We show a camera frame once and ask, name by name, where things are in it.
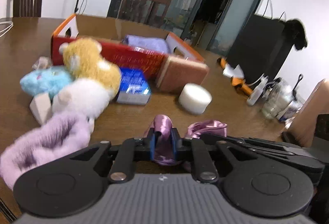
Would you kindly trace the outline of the white wedge sponge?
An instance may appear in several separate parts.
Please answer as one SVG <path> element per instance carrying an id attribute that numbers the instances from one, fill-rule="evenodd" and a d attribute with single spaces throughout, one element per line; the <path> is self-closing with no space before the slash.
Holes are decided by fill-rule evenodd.
<path id="1" fill-rule="evenodd" d="M 30 110 L 40 126 L 52 117 L 51 100 L 48 93 L 35 95 L 30 103 Z"/>

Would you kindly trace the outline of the white spray bottle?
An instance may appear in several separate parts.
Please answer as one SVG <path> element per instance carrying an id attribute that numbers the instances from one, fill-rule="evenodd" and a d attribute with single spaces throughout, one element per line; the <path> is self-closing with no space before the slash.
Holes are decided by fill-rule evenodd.
<path id="1" fill-rule="evenodd" d="M 266 77 L 262 76 L 260 78 L 260 83 L 254 88 L 253 92 L 247 99 L 247 105 L 253 106 L 258 101 L 260 96 L 263 94 L 263 90 L 264 90 L 267 82 L 268 82 L 267 76 Z"/>

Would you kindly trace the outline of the black cloth on bag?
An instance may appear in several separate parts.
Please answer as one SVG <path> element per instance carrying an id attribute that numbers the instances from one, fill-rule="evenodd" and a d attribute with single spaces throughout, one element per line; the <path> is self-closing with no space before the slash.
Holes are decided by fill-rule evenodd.
<path id="1" fill-rule="evenodd" d="M 284 42 L 288 46 L 294 46 L 296 50 L 307 47 L 307 39 L 303 24 L 298 19 L 284 22 Z"/>

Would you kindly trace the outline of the black paper bag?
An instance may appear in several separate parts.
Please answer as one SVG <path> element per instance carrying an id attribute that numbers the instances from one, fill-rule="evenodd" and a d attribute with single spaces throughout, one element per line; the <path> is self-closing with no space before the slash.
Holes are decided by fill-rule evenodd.
<path id="1" fill-rule="evenodd" d="M 242 69 L 247 84 L 262 75 L 274 78 L 270 70 L 275 59 L 284 52 L 284 43 L 291 36 L 291 29 L 289 21 L 252 15 L 230 48 L 227 63 Z"/>

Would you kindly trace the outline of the yellow plush toy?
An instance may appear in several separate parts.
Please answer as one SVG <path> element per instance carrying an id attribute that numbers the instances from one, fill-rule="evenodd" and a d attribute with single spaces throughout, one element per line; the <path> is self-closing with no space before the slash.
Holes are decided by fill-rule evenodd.
<path id="1" fill-rule="evenodd" d="M 59 53 L 74 78 L 93 79 L 103 85 L 112 96 L 116 96 L 122 79 L 121 70 L 101 55 L 102 49 L 98 41 L 80 38 L 61 44 Z"/>

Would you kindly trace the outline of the white plush toy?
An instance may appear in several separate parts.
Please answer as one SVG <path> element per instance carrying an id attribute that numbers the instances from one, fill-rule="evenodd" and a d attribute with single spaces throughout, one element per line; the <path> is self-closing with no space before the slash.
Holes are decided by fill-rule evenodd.
<path id="1" fill-rule="evenodd" d="M 113 89 L 107 90 L 96 80 L 77 79 L 53 97 L 52 112 L 78 112 L 96 120 L 114 97 Z"/>

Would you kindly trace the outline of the blue tissue pack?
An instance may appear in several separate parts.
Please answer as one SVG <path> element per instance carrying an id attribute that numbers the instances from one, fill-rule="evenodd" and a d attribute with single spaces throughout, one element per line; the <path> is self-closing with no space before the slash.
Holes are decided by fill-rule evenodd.
<path id="1" fill-rule="evenodd" d="M 142 70 L 120 68 L 120 71 L 122 79 L 117 95 L 117 103 L 146 105 L 152 92 Z"/>

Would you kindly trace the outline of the pink satin scrunchie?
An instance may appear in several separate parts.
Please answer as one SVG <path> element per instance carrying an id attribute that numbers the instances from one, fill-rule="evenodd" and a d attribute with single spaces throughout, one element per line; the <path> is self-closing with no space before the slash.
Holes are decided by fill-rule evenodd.
<path id="1" fill-rule="evenodd" d="M 173 133 L 172 120 L 164 114 L 156 115 L 144 132 L 144 138 L 148 137 L 151 129 L 153 129 L 151 135 L 151 160 L 161 166 L 179 164 L 175 157 L 177 143 L 173 138 L 175 134 Z"/>
<path id="2" fill-rule="evenodd" d="M 213 119 L 196 122 L 188 126 L 185 138 L 199 139 L 204 134 L 226 137 L 227 124 Z"/>

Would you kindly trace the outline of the purple folded towel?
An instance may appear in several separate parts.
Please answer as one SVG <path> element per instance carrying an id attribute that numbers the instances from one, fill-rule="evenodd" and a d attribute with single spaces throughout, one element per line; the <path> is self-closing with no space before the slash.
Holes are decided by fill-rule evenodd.
<path id="1" fill-rule="evenodd" d="M 147 38 L 136 35 L 126 35 L 122 40 L 122 43 L 131 47 L 139 47 L 142 49 L 156 51 L 159 53 L 171 53 L 168 44 L 162 38 Z"/>

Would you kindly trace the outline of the lilac fluffy headband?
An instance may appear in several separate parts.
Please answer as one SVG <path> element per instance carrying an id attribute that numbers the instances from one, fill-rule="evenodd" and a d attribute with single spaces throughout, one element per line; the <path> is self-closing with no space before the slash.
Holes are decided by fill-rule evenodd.
<path id="1" fill-rule="evenodd" d="M 85 115 L 54 114 L 49 121 L 15 140 L 1 154 L 1 177 L 9 189 L 22 174 L 88 146 L 91 129 Z"/>

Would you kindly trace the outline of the dark wooden chair middle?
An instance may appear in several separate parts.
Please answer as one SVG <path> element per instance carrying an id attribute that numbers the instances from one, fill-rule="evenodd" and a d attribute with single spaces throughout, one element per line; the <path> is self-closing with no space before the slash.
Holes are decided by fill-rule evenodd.
<path id="1" fill-rule="evenodd" d="M 121 0 L 117 19 L 160 28 L 172 0 Z"/>

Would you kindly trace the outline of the wrapped snack packet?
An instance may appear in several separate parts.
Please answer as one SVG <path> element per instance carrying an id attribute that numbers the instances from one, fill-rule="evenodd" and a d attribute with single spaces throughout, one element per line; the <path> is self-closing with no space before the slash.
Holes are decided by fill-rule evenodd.
<path id="1" fill-rule="evenodd" d="M 48 69 L 53 66 L 52 60 L 49 57 L 39 57 L 32 65 L 33 70 Z"/>

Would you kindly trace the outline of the glass jar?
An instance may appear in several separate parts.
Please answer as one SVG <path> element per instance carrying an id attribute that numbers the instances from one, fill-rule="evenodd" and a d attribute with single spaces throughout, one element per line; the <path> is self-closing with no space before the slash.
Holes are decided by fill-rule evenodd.
<path id="1" fill-rule="evenodd" d="M 262 107 L 262 113 L 267 119 L 274 119 L 290 104 L 292 100 L 292 87 L 284 79 L 281 79 L 280 82 L 272 87 L 272 90 Z"/>

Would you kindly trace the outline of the light blue plush toy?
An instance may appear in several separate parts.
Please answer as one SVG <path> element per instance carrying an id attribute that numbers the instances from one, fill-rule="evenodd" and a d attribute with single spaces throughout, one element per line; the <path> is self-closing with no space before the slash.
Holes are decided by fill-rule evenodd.
<path id="1" fill-rule="evenodd" d="M 26 74 L 20 80 L 22 90 L 36 96 L 47 93 L 51 100 L 62 88 L 74 81 L 65 66 L 53 66 L 47 69 L 37 69 Z"/>

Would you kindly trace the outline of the orange and white cloth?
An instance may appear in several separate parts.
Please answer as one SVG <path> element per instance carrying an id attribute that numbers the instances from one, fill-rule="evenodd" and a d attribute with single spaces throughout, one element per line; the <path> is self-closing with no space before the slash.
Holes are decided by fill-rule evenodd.
<path id="1" fill-rule="evenodd" d="M 245 83 L 244 73 L 239 65 L 231 67 L 224 57 L 219 57 L 217 63 L 222 68 L 222 74 L 230 79 L 231 85 L 238 93 L 243 93 L 249 97 L 252 89 Z"/>

